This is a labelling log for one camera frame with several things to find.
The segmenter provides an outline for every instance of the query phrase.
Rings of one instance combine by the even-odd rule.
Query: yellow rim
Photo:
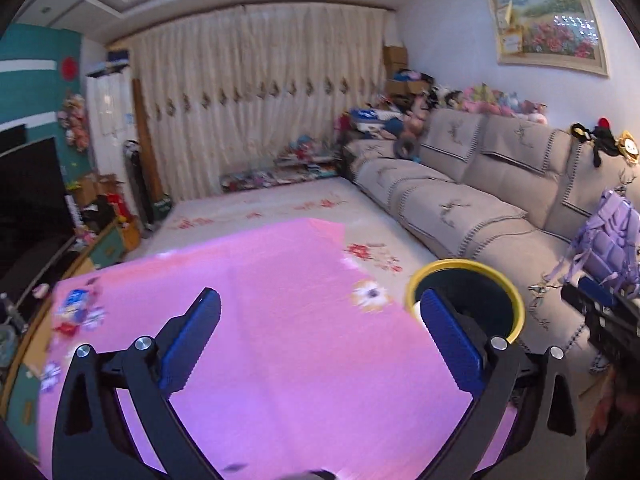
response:
[[[416,301],[415,291],[420,285],[420,282],[426,278],[429,274],[444,269],[466,269],[474,270],[484,276],[494,280],[495,283],[500,285],[502,290],[507,293],[507,296],[511,300],[511,306],[513,308],[513,325],[511,326],[511,333],[507,337],[509,343],[516,341],[516,338],[520,335],[520,331],[524,326],[524,302],[522,296],[518,292],[518,289],[511,283],[511,280],[507,278],[503,273],[479,262],[473,260],[465,260],[464,258],[451,258],[449,260],[437,260],[416,272],[409,280],[409,285],[406,288],[406,309],[413,312],[413,307]]]

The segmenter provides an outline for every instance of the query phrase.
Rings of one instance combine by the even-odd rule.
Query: beige sofa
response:
[[[600,193],[635,169],[593,153],[563,130],[499,116],[436,110],[421,139],[420,161],[397,160],[391,141],[348,146],[354,181],[439,258],[478,260],[518,287],[526,306],[520,343],[535,352],[564,349],[578,392],[606,362],[588,342],[582,316],[557,289],[530,287],[565,254]],[[640,180],[628,186],[640,205]]]

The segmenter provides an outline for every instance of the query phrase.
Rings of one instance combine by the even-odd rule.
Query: white curtain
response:
[[[220,192],[220,175],[268,166],[301,135],[333,134],[383,81],[382,9],[240,6],[131,38],[164,188],[175,200]]]

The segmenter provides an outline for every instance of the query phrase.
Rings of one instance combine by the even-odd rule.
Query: wall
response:
[[[83,36],[80,45],[80,86],[82,95],[86,95],[86,77],[98,63],[106,61],[107,49],[97,41]]]
[[[497,63],[489,0],[416,0],[398,13],[412,68],[446,86],[485,82],[548,105],[549,123],[593,126],[601,116],[619,135],[640,139],[640,48],[610,0],[591,0],[604,38],[609,78],[571,70]]]
[[[91,171],[86,153],[65,143],[56,118],[67,91],[78,93],[80,79],[65,81],[60,65],[78,62],[81,37],[71,30],[12,24],[0,40],[0,132],[27,124],[28,140],[55,137],[66,182]]]

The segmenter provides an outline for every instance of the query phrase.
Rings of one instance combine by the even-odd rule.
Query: purple bag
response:
[[[596,212],[580,228],[567,253],[544,279],[550,282],[564,262],[572,258],[569,270],[561,279],[563,283],[582,269],[601,285],[614,292],[622,290],[628,298],[634,298],[640,293],[638,244],[640,214],[628,199],[607,189],[600,197]]]

